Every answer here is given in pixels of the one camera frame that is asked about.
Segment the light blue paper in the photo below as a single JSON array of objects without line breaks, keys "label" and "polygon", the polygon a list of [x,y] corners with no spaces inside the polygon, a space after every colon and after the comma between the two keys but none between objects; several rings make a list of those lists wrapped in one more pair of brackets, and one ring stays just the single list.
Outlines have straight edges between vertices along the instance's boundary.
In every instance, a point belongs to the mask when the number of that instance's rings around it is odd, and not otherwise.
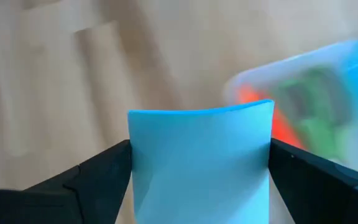
[{"label": "light blue paper", "polygon": [[137,224],[267,224],[273,106],[128,112]]}]

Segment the wooden floor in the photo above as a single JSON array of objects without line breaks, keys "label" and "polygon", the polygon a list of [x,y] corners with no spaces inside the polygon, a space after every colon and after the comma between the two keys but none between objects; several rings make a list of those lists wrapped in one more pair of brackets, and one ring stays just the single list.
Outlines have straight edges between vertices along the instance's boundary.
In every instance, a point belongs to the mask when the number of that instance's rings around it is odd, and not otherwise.
[{"label": "wooden floor", "polygon": [[0,0],[0,188],[128,138],[128,109],[221,106],[236,73],[354,37],[358,0]]}]

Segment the wooden surface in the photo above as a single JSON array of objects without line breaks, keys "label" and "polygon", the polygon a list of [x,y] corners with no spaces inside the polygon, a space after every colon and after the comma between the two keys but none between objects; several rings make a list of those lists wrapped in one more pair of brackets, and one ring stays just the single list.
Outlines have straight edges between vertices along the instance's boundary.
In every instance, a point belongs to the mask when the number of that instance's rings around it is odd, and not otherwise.
[{"label": "wooden surface", "polygon": [[221,106],[236,73],[354,37],[358,0],[0,0],[0,187],[127,138],[128,109]]}]

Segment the orange part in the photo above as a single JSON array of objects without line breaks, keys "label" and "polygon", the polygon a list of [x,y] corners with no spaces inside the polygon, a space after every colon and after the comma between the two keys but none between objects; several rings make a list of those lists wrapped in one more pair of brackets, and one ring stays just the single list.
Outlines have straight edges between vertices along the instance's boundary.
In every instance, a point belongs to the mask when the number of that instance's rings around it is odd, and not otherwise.
[{"label": "orange part", "polygon": [[[239,103],[250,103],[266,98],[268,98],[266,94],[255,91],[251,86],[242,86],[238,94]],[[287,118],[277,107],[275,107],[273,113],[272,136],[292,146],[305,149],[287,121]]]}]

